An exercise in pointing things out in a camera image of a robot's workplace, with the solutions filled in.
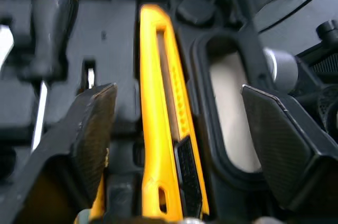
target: black cable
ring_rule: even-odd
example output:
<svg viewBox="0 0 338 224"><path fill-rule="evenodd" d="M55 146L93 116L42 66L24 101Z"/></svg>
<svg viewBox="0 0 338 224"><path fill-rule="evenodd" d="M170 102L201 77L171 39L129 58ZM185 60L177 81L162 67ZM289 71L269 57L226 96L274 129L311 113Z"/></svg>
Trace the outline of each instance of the black cable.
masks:
<svg viewBox="0 0 338 224"><path fill-rule="evenodd" d="M288 13L287 15L285 15L283 18L279 19L277 22L271 24L268 27L265 27L264 29L260 30L258 33L262 34L270 29L272 29L273 27L277 26L278 24L280 24L281 22L283 22L284 20L288 19L290 16L294 15L295 13L297 13L299 10L301 10L303 7L305 7L307 4L309 4L311 1L313 0L306 0L304 1L302 4L300 4L297 8L295 8L292 12Z"/></svg>

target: screwdriver handle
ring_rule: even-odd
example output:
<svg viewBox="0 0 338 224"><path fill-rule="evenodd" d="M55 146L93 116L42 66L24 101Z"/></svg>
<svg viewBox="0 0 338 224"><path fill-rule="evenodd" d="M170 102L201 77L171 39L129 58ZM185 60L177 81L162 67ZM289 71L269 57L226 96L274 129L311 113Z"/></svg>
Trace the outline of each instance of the screwdriver handle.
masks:
<svg viewBox="0 0 338 224"><path fill-rule="evenodd" d="M50 81L62 76L59 55L76 5L77 0L34 1L35 57L24 78Z"/></svg>

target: yellow utility knife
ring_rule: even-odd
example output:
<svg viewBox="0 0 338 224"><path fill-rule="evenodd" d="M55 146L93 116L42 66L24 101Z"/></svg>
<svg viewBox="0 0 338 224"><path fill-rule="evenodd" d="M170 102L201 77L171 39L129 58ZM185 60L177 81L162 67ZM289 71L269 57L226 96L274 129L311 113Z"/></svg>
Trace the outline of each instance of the yellow utility knife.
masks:
<svg viewBox="0 0 338 224"><path fill-rule="evenodd" d="M174 30L156 5L144 5L140 12L140 82L143 216L177 221L209 214Z"/></svg>

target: black tool case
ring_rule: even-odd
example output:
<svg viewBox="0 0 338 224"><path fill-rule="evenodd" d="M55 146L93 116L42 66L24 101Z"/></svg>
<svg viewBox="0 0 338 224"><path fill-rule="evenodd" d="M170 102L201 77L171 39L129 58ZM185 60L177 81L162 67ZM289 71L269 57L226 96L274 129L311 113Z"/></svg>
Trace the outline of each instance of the black tool case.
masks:
<svg viewBox="0 0 338 224"><path fill-rule="evenodd" d="M143 4L159 5L174 26L210 205L205 220L245 223L261 216L283 218L286 213L278 207L262 173L246 173L229 160L209 75L212 58L238 51L248 83L274 89L246 0L79 0L61 55L66 58L64 77L52 83L48 95L45 131L66 115L75 97L88 87L89 68L94 69L95 85L117 83L106 174L107 212L122 218L141 215L139 11ZM11 184L24 182L17 178L30 155L36 119L40 86L18 76L34 55L31 9L32 0L0 0L0 24L10 26L15 42L0 73L0 144L3 156L12 160L2 165L0 198ZM122 184L131 189L121 193Z"/></svg>

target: metal rod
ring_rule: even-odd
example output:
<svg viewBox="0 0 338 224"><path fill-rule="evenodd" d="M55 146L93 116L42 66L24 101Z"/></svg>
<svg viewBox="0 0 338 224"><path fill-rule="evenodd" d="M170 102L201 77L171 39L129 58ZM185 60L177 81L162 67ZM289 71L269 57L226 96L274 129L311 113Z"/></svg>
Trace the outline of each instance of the metal rod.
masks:
<svg viewBox="0 0 338 224"><path fill-rule="evenodd" d="M44 124L44 112L46 109L48 88L45 81L41 81L39 107L37 109L36 123L33 132L32 152L37 148L40 143L43 124Z"/></svg>

